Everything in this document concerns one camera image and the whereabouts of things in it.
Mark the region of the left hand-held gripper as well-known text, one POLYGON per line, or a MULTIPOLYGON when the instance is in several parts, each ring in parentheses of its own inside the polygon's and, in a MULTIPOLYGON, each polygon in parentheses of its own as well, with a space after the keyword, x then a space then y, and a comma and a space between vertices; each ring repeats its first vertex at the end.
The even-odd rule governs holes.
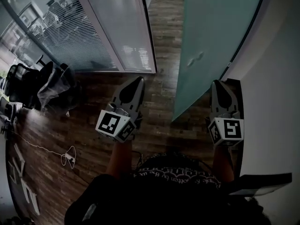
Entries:
POLYGON ((115 142, 134 140, 143 116, 136 112, 144 93, 144 78, 134 77, 121 84, 105 110, 101 110, 95 130, 115 142))

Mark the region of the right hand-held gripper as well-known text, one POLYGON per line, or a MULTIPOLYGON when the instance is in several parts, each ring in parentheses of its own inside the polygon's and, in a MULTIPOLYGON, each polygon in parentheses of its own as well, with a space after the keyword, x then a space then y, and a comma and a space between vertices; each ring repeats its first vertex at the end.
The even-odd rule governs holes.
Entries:
POLYGON ((210 124, 208 131, 214 146, 234 146, 244 140, 244 120, 238 112, 238 100, 222 81, 214 80, 211 88, 210 124), (214 112, 232 112, 217 114, 214 112))

